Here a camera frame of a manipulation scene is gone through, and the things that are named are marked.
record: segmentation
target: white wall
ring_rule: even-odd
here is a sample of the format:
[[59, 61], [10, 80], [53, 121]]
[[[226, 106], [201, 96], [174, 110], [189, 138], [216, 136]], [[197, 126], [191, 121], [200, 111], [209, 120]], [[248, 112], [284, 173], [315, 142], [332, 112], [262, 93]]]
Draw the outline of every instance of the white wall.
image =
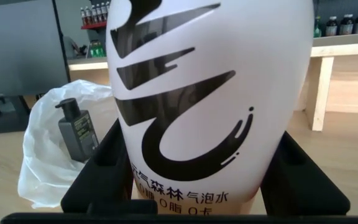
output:
[[89, 44], [86, 30], [81, 30], [80, 8], [91, 7], [89, 0], [56, 0], [56, 7], [63, 35], [71, 37], [79, 47]]

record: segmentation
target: wooden shelf leg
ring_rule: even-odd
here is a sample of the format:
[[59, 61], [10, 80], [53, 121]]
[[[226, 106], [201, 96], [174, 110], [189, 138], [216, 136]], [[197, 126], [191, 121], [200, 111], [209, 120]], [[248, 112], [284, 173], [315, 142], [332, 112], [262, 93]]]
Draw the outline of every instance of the wooden shelf leg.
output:
[[310, 59], [308, 69], [310, 80], [305, 112], [312, 131], [323, 130], [333, 64], [334, 57]]

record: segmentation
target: white plastic bag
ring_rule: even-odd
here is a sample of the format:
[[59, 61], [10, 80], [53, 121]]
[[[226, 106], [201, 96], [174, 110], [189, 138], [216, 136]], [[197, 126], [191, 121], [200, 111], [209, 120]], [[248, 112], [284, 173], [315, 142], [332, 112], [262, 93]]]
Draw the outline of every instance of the white plastic bag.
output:
[[17, 191], [33, 208], [57, 207], [84, 164], [70, 158], [58, 121], [63, 110], [55, 105], [76, 98], [88, 110], [99, 142], [117, 118], [110, 86], [77, 80], [45, 94], [32, 108], [24, 134], [23, 163]]

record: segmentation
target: black brush stroke graphic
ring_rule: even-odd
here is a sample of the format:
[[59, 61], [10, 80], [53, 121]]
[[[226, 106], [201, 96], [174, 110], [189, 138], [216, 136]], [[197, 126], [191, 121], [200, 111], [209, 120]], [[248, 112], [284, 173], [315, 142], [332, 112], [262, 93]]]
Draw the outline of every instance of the black brush stroke graphic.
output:
[[[162, 0], [130, 0], [132, 11], [127, 22], [116, 30], [110, 30], [112, 41], [120, 58], [128, 56], [134, 50], [151, 40], [220, 6], [220, 4], [213, 4], [199, 7], [136, 25], [143, 17], [158, 8], [159, 5], [161, 5], [161, 1]], [[153, 25], [159, 25], [160, 27], [157, 30], [150, 30], [151, 27], [154, 27]]]
[[[161, 0], [130, 0], [131, 15], [122, 27], [111, 30], [112, 41], [120, 58], [157, 37], [197, 18], [220, 6], [214, 4], [192, 9], [186, 12], [165, 16], [136, 25], [143, 17], [157, 9]], [[161, 57], [143, 62], [133, 63], [126, 67], [117, 68], [117, 72], [128, 90], [146, 84], [175, 68], [177, 65], [166, 67], [168, 62], [176, 60], [195, 48], [184, 49]], [[213, 78], [203, 80], [176, 90], [159, 93], [142, 98], [119, 100], [116, 103], [122, 118], [128, 126], [155, 118], [147, 128], [142, 138], [142, 155], [146, 164], [158, 175], [170, 180], [193, 181], [209, 177], [230, 164], [238, 155], [236, 152], [246, 139], [254, 115], [248, 115], [244, 129], [239, 133], [243, 120], [237, 122], [232, 131], [212, 150], [187, 161], [173, 161], [162, 155], [160, 142], [169, 126], [187, 110], [217, 90], [236, 74], [229, 71]]]
[[172, 54], [128, 65], [126, 67], [117, 68], [117, 72], [125, 87], [128, 90], [131, 90], [153, 78], [157, 78], [158, 76], [173, 70], [177, 65], [166, 67], [165, 64], [194, 51], [194, 49], [195, 48], [192, 47]]
[[207, 80], [160, 93], [132, 100], [118, 100], [116, 103], [127, 125], [132, 126], [156, 118], [147, 128], [142, 140], [142, 153], [146, 164], [158, 175], [171, 180], [200, 180], [215, 174], [226, 167], [230, 158], [244, 142], [252, 124], [253, 114], [248, 116], [245, 128], [238, 138], [242, 120], [231, 133], [214, 149], [206, 154], [188, 161], [173, 161], [160, 152], [160, 142], [168, 127], [184, 112], [207, 97], [235, 75], [230, 71]]

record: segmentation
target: shelf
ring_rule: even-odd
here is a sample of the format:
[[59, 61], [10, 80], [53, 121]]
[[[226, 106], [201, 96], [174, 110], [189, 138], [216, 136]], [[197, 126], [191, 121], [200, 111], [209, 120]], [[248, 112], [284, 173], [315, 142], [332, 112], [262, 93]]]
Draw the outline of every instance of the shelf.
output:
[[82, 26], [81, 29], [100, 29], [100, 28], [105, 28], [106, 26], [107, 26], [107, 22], [99, 22], [97, 24]]
[[[316, 38], [313, 41], [310, 57], [345, 55], [358, 55], [358, 34]], [[68, 64], [71, 71], [108, 68], [106, 57], [69, 60]]]
[[68, 69], [70, 71], [106, 69], [106, 68], [108, 68], [106, 57], [68, 60]]
[[358, 55], [358, 34], [320, 37], [313, 41], [311, 57]]

